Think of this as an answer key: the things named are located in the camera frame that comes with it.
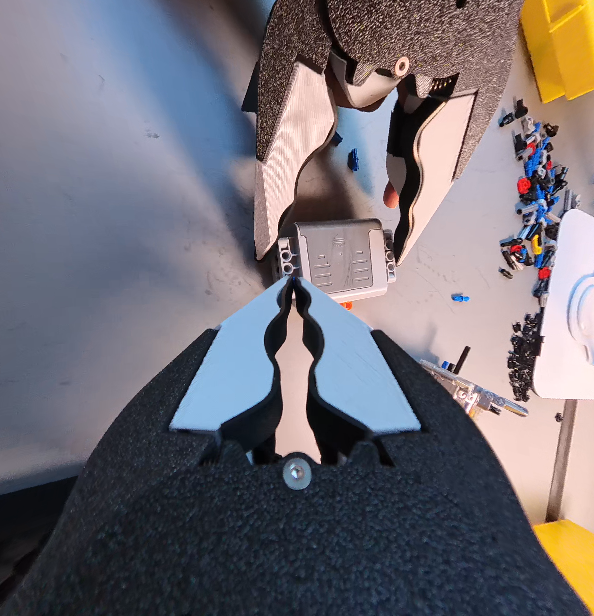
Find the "pile of black links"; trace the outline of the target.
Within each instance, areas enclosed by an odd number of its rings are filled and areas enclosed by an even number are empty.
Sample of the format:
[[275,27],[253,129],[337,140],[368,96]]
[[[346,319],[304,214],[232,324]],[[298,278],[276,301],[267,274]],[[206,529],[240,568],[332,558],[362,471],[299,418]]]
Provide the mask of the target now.
[[523,323],[517,322],[512,326],[514,334],[510,338],[512,350],[509,351],[507,366],[513,396],[518,402],[527,402],[533,389],[534,367],[543,342],[543,317],[543,309],[535,314],[527,313]]

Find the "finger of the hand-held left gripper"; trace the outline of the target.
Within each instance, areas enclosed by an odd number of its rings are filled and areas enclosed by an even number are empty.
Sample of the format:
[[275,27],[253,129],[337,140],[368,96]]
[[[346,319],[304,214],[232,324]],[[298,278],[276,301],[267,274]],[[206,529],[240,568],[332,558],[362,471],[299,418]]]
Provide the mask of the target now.
[[454,182],[476,94],[447,101],[428,97],[419,106],[408,96],[391,114],[386,171],[399,196],[400,220],[394,232],[399,266]]
[[269,147],[255,167],[256,260],[262,261],[276,242],[282,216],[294,203],[303,167],[330,141],[337,121],[325,75],[295,62]]

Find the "yellow plastic bin with parts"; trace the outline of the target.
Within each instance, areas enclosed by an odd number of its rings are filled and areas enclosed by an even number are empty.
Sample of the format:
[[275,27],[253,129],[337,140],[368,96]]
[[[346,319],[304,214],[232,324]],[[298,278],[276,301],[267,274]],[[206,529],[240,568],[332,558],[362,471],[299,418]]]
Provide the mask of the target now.
[[525,1],[520,20],[543,103],[594,90],[594,1]]

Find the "pile of mixed building pieces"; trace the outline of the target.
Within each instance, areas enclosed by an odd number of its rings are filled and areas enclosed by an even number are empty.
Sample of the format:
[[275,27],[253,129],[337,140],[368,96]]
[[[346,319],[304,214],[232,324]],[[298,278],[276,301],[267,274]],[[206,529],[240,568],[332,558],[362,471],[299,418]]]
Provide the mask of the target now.
[[499,272],[512,279],[513,272],[535,268],[537,281],[532,296],[543,309],[548,300],[561,220],[566,212],[578,207],[579,197],[568,189],[568,167],[556,165],[552,158],[552,139],[558,126],[535,121],[522,98],[515,98],[513,104],[513,111],[501,117],[499,127],[519,123],[512,136],[515,158],[524,172],[517,181],[515,205],[521,228],[515,236],[500,242],[507,266]]

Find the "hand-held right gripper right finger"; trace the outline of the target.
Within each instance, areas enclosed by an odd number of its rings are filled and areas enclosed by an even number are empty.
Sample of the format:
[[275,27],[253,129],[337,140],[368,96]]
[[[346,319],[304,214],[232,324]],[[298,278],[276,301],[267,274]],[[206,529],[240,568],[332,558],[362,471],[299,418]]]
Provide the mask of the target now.
[[304,278],[294,278],[302,341],[313,357],[306,414],[322,458],[421,425],[371,329]]

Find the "grey desk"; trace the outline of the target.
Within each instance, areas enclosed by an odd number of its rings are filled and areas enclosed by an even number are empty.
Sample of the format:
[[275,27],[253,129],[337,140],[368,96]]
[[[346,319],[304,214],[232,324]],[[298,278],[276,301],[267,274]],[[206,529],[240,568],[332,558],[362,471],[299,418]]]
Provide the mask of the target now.
[[[254,260],[255,117],[241,103],[273,1],[0,1],[0,494],[75,475],[121,409],[203,330],[270,282]],[[499,110],[558,124],[554,157],[594,208],[594,92],[542,105],[517,46]],[[340,110],[294,220],[383,205],[395,93]],[[518,230],[511,127],[496,119],[383,297],[354,312],[414,358],[510,397],[511,325],[534,269],[507,280]],[[356,148],[360,168],[347,156]],[[456,303],[453,294],[469,302]],[[532,524],[544,521],[563,403],[478,426]]]

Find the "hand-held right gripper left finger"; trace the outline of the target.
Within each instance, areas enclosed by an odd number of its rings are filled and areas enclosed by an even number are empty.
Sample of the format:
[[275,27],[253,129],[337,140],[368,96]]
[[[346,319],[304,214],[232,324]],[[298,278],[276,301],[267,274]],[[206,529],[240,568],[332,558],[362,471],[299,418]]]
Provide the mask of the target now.
[[282,278],[224,320],[170,423],[173,431],[237,441],[254,458],[276,458],[282,416],[275,355],[286,338],[293,278]]

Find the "grey transparent engine model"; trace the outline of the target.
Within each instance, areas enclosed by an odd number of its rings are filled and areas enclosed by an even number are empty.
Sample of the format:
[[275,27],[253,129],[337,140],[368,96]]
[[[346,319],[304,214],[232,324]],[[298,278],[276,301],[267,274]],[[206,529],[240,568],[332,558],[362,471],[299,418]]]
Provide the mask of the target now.
[[474,420],[481,412],[492,412],[500,415],[501,412],[508,411],[520,417],[527,417],[529,412],[524,406],[498,396],[460,376],[460,369],[463,367],[470,350],[471,348],[466,346],[456,364],[443,361],[442,365],[439,366],[424,359],[420,360],[420,364]]

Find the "grey battery box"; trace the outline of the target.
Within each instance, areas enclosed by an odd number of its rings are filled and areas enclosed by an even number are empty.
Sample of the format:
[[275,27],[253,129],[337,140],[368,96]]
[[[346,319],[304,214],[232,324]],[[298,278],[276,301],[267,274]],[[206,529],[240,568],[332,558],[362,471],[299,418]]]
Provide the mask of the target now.
[[295,222],[270,251],[275,280],[302,277],[351,310],[396,281],[393,234],[378,219]]

